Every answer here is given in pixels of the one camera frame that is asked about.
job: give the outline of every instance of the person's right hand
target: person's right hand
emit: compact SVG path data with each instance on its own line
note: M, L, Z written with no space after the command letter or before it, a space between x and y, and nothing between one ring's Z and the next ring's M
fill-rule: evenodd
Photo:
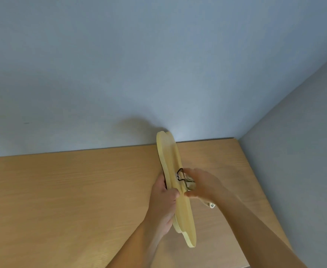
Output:
M222 193L224 187L220 180L211 173L199 168L184 168L184 173L190 176L196 183L196 188L185 192L189 198L201 198L204 201L216 203L216 197Z

